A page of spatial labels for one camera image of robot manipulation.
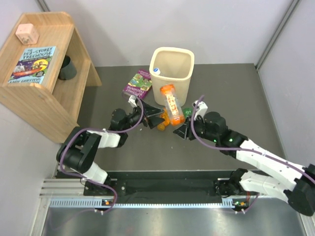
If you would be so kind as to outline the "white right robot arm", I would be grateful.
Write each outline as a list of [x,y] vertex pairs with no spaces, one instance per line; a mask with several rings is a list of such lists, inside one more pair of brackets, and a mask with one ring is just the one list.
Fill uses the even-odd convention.
[[229,178],[230,190],[237,195],[244,191],[277,198],[305,216],[315,213],[315,166],[307,167],[284,160],[263,149],[247,136],[226,125],[217,112],[187,118],[174,134],[187,140],[214,142],[213,149],[236,160],[248,163],[263,175],[238,168]]

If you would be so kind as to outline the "green plastic bottle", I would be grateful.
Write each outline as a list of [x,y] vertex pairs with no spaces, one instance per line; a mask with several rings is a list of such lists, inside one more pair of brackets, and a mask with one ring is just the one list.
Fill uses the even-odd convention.
[[191,117],[192,112],[193,112],[193,108],[191,107],[183,108],[183,114],[185,118]]

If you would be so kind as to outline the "orange bottle white cap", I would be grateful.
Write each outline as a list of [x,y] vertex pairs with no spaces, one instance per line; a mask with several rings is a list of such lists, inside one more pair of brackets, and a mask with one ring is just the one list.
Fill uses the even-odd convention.
[[164,85],[160,88],[160,92],[165,100],[165,108],[173,126],[180,125],[185,122],[181,105],[178,101],[175,87],[172,84]]

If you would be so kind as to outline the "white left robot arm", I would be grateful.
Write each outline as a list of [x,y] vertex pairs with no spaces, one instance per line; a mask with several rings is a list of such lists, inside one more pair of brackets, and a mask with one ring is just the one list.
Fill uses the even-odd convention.
[[97,151],[100,148],[122,147],[128,132],[140,124],[153,129],[164,122],[164,118],[160,117],[163,109],[151,106],[134,95],[129,97],[128,102],[132,112],[128,114],[124,109],[115,109],[108,128],[73,128],[56,155],[62,173],[84,178],[101,195],[110,191],[117,194],[108,180],[108,173],[95,163]]

